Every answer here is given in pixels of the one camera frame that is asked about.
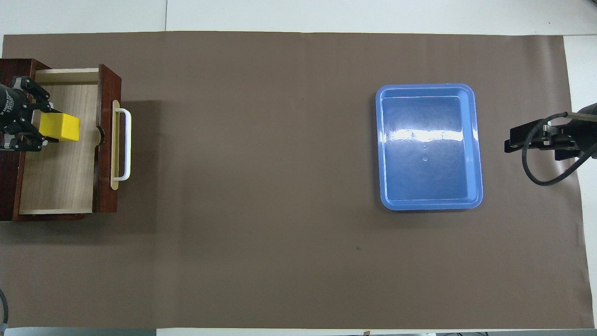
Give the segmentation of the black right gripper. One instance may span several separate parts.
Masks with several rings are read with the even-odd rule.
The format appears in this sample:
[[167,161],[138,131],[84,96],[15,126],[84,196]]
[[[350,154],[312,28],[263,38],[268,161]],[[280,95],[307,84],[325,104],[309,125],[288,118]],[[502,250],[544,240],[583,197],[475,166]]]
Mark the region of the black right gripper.
[[556,126],[559,133],[549,131],[550,122],[543,123],[538,130],[533,131],[540,120],[531,121],[509,131],[509,138],[504,142],[504,153],[514,153],[522,149],[526,137],[531,134],[528,142],[529,149],[554,150],[556,161],[574,159],[589,153],[595,157],[596,150],[591,150],[596,144],[596,121],[572,119],[566,124]]

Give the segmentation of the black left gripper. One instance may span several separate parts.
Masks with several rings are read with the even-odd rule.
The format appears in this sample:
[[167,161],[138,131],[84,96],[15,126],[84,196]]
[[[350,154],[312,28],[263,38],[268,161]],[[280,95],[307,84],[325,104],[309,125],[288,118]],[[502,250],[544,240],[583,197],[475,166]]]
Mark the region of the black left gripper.
[[43,136],[31,123],[24,123],[24,110],[54,112],[50,94],[30,77],[14,77],[14,87],[0,86],[1,133],[3,140],[12,140],[12,151],[40,152],[58,139]]

